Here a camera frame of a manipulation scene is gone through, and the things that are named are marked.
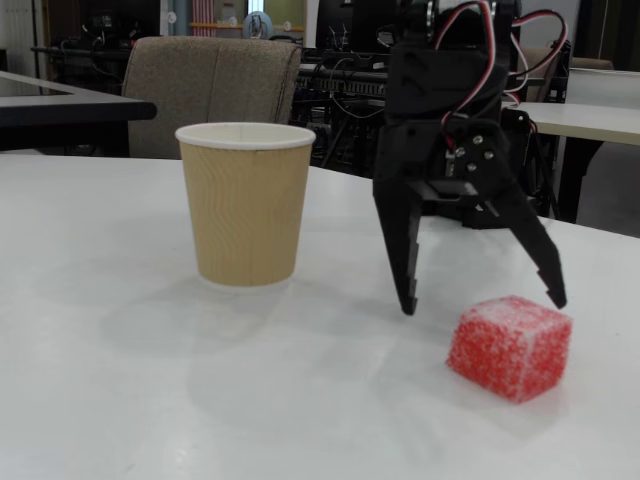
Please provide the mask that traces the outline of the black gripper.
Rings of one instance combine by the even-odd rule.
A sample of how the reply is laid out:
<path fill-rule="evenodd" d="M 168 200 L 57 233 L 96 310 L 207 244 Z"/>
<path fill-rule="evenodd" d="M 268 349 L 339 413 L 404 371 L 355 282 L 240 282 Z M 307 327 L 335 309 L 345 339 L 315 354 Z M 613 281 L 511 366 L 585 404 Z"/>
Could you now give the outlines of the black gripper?
<path fill-rule="evenodd" d="M 479 197 L 538 268 L 547 295 L 567 305 L 560 255 L 508 165 L 500 127 L 502 48 L 438 50 L 399 44 L 392 53 L 373 196 L 404 314 L 416 310 L 422 201 Z"/>

